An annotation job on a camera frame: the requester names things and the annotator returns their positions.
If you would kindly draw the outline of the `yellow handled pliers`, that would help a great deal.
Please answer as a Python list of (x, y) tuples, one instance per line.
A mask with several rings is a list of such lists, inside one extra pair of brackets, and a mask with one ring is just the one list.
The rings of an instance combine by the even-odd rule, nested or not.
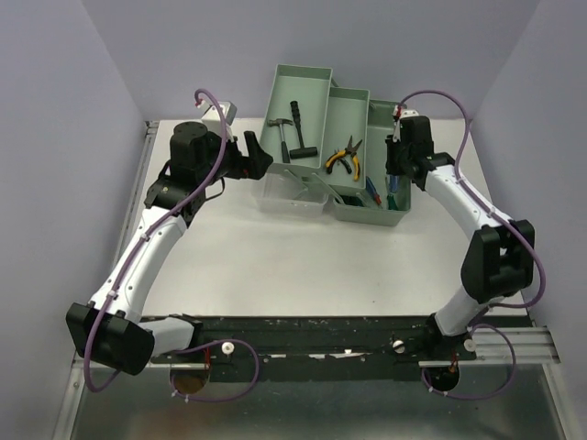
[(357, 182), (360, 179), (361, 168), (358, 157), (358, 150), (362, 145), (363, 140), (357, 143), (353, 142), (353, 136), (349, 137), (348, 145), (342, 150), (336, 150), (325, 162), (325, 169), (327, 174), (333, 172), (334, 165), (341, 162), (345, 167), (347, 174), (351, 175), (353, 181)]

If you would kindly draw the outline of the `green plastic tool box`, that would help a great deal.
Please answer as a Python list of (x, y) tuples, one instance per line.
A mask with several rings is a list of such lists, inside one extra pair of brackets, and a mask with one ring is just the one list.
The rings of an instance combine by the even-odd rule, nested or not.
[[(393, 101), (371, 98), (366, 89), (338, 85), (330, 68), (306, 67), (288, 64), (277, 66), (271, 96), (265, 114), (266, 121), (290, 118), (290, 102), (297, 101), (301, 113), (301, 127), (307, 147), (317, 147), (318, 155), (307, 159), (282, 162), (279, 128), (263, 126), (260, 145), (273, 157), (270, 178), (264, 184), (261, 207), (277, 210), (281, 207), (307, 208), (327, 200), (334, 203), (338, 220), (376, 226), (397, 226), (411, 208), (411, 189), (406, 179), (399, 180), (394, 195), (398, 211), (388, 209), (386, 185), (386, 138), (393, 132)], [(294, 126), (284, 128), (287, 147), (298, 149)], [(344, 149), (353, 136), (353, 142), (363, 140), (358, 150), (361, 175), (353, 181), (341, 162), (326, 173), (325, 162), (336, 151)], [(382, 198), (378, 208), (366, 190), (369, 176)], [(346, 206), (342, 195), (359, 196), (364, 208)]]

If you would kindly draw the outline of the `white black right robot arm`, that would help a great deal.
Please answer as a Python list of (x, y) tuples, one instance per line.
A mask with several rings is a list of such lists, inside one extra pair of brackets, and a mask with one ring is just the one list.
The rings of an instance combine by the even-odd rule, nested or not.
[(461, 228), (469, 246), (460, 269), (460, 288), (433, 314), (434, 329), (422, 336), (422, 348), (441, 359), (455, 348), (473, 318), (531, 284), (535, 229), (492, 206), (458, 174), (455, 160), (436, 153), (430, 120), (423, 115), (398, 117), (386, 138), (386, 170), (407, 178), (434, 198)]

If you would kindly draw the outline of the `black T-handle wrench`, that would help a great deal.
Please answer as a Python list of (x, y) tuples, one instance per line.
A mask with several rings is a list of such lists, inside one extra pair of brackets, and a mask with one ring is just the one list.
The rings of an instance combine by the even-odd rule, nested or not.
[(318, 155), (317, 147), (307, 147), (305, 145), (301, 127), (301, 114), (299, 104), (297, 101), (290, 102), (290, 110), (293, 120), (293, 126), (295, 127), (299, 144), (299, 148), (295, 148), (290, 151), (290, 158), (292, 160), (300, 160), (316, 157)]

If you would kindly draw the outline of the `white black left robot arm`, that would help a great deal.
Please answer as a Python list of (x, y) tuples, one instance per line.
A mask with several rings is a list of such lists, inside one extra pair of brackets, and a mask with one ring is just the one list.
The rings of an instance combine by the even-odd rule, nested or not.
[(206, 188), (226, 179), (259, 180), (271, 166), (255, 133), (244, 139), (242, 152), (235, 137), (222, 138), (200, 122), (174, 128), (170, 157), (147, 190), (137, 230), (113, 272), (88, 303), (74, 303), (66, 313), (84, 362), (137, 375), (165, 353), (184, 362), (202, 355), (200, 322), (180, 314), (149, 320), (143, 309), (165, 259), (208, 201)]

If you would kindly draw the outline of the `blue handled screwdriver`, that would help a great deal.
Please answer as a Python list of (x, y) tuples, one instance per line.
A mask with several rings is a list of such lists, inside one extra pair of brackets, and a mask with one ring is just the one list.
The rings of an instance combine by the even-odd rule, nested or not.
[(376, 206), (382, 209), (382, 198), (369, 176), (366, 177), (366, 190), (372, 200), (375, 202)]

